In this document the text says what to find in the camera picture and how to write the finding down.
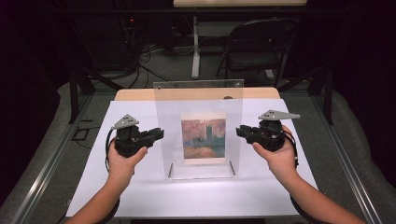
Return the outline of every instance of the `clear acrylic panel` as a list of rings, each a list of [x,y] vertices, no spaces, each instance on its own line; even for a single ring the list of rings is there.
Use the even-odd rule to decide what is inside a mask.
[[[238,175],[243,80],[155,82],[167,179]]]

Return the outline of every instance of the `chair backrest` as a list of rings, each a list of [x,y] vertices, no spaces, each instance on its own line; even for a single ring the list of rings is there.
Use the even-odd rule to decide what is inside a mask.
[[[295,19],[279,18],[270,20],[247,21],[236,26],[230,33],[227,48],[240,42],[270,40],[274,45],[284,45],[294,37],[298,26]]]

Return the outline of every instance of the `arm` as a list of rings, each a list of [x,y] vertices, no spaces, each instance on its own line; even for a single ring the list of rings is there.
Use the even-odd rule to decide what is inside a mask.
[[[124,158],[114,148],[114,141],[108,151],[109,173],[103,187],[67,223],[97,223],[113,209],[121,194],[129,186],[134,167],[148,153],[146,147],[130,158]]]
[[[290,133],[285,126],[283,130]],[[328,223],[364,223],[298,175],[294,167],[294,150],[288,140],[275,152],[264,149],[258,143],[252,145],[256,152],[267,160],[271,172],[280,184],[309,216]]]

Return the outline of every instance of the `forearm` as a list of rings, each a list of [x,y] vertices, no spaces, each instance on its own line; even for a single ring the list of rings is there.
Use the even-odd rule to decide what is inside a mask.
[[[311,217],[328,223],[364,223],[345,208],[313,188],[298,174],[279,180],[291,197]]]
[[[107,180],[105,185],[67,223],[97,223],[103,220],[120,198],[124,187]]]

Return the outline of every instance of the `picture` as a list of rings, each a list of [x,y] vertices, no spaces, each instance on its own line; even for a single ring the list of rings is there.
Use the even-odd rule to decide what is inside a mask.
[[[225,113],[183,114],[181,130],[184,162],[224,163],[225,125]]]

